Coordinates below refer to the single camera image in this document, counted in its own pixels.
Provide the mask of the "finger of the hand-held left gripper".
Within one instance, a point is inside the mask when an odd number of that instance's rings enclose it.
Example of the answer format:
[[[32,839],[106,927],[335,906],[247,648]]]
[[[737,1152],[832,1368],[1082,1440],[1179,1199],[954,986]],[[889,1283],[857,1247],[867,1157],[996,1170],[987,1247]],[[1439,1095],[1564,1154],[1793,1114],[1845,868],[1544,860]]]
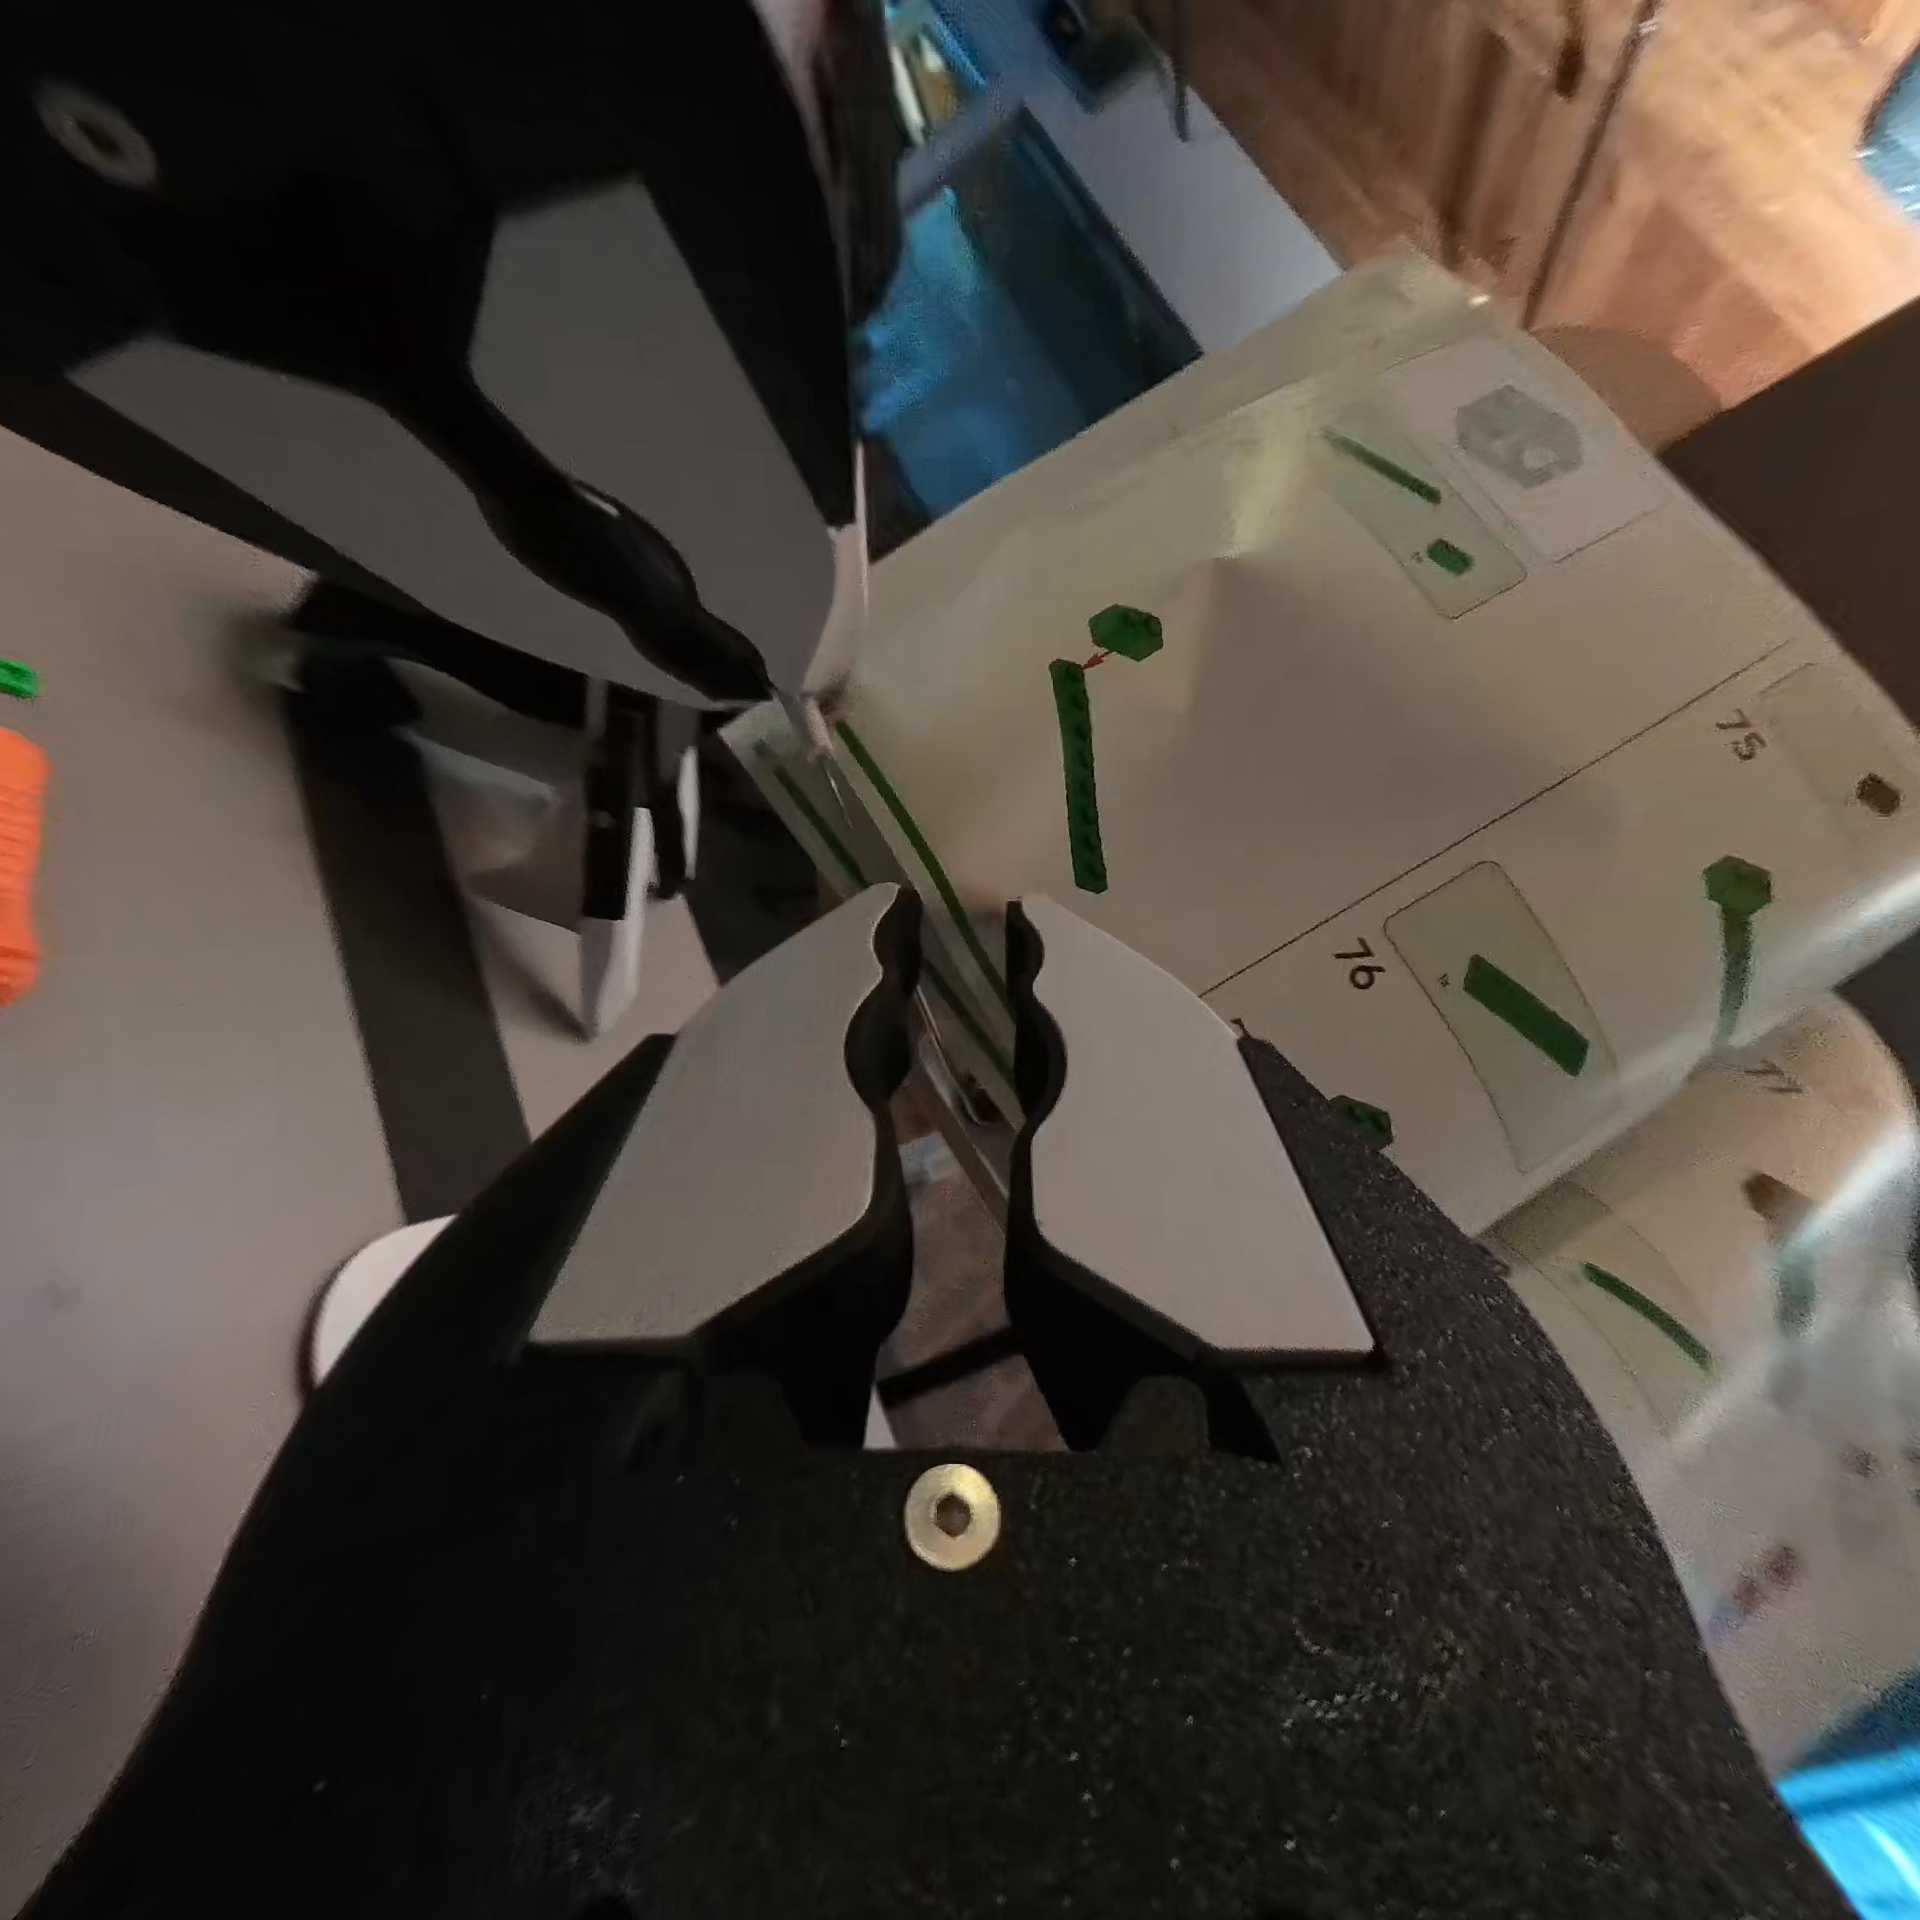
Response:
[[[661,210],[637,183],[503,215],[476,307],[481,393],[564,479],[645,519],[706,612],[816,700],[857,642],[857,466],[834,495],[741,363]]]
[[[73,383],[378,591],[599,682],[701,700],[688,674],[648,663],[613,615],[514,559],[449,459],[371,401],[161,339],[96,354]]]

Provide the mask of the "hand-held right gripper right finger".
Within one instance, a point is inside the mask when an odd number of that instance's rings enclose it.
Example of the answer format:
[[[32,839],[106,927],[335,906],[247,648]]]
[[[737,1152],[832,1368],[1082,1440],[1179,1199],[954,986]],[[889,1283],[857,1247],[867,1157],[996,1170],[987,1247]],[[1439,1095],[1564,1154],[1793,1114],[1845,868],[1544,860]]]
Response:
[[[1047,897],[1005,908],[1016,1138],[1003,1299],[1068,1444],[1141,1386],[1199,1400],[1209,1444],[1269,1444],[1252,1380],[1379,1355],[1242,1035]]]

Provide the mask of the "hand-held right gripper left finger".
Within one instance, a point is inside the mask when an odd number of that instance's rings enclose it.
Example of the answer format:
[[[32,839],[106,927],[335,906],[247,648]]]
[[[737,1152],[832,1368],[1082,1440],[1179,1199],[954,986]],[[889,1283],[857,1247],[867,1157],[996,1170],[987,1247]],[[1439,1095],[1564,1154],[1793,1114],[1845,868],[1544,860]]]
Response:
[[[879,883],[672,1040],[532,1322],[546,1352],[768,1377],[812,1444],[865,1444],[915,1273],[893,1128],[921,903]]]

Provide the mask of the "lego instruction booklet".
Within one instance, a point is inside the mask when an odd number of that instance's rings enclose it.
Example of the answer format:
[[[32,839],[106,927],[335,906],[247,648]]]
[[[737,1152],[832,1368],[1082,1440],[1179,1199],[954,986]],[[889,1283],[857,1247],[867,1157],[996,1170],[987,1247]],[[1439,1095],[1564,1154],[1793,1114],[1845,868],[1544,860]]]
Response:
[[[1057,897],[1492,1248],[1768,1765],[1915,1675],[1915,1095],[1835,994],[1915,932],[1915,731],[1571,368],[1338,279],[880,562],[825,707],[724,741],[921,890],[996,1097]]]

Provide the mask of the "orange brick separator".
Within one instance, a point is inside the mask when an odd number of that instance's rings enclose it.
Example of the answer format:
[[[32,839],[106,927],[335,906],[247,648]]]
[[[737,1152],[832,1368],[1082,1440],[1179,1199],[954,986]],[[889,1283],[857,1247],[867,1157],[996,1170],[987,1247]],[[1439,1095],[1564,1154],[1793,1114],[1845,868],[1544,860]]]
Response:
[[[2,1005],[36,980],[36,884],[45,815],[45,754],[2,730]]]

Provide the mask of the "idle black white gripper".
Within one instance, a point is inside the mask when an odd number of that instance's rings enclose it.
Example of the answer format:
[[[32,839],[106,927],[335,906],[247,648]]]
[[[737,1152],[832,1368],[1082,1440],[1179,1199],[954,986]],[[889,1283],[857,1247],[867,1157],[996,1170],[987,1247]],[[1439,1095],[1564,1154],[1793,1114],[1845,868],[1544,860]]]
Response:
[[[634,1005],[643,919],[696,874],[701,717],[451,620],[315,580],[295,604],[301,741],[395,829],[442,839],[433,771],[513,809],[525,839],[472,899],[576,943],[591,1040]]]

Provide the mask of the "blue object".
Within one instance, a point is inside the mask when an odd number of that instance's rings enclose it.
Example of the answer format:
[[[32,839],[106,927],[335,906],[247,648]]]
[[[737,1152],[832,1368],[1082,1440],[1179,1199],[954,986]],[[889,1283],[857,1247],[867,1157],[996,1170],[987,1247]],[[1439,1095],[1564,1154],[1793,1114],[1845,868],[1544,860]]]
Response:
[[[1861,1917],[1915,1917],[1919,1671],[1818,1739],[1779,1794]]]

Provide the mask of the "dark partition panel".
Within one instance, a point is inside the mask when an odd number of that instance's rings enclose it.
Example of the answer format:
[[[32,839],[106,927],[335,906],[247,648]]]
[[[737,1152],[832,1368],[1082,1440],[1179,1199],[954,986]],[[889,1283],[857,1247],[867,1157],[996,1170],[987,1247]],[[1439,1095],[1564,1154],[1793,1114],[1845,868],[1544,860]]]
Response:
[[[1919,717],[1919,304],[1708,420],[1665,466]]]

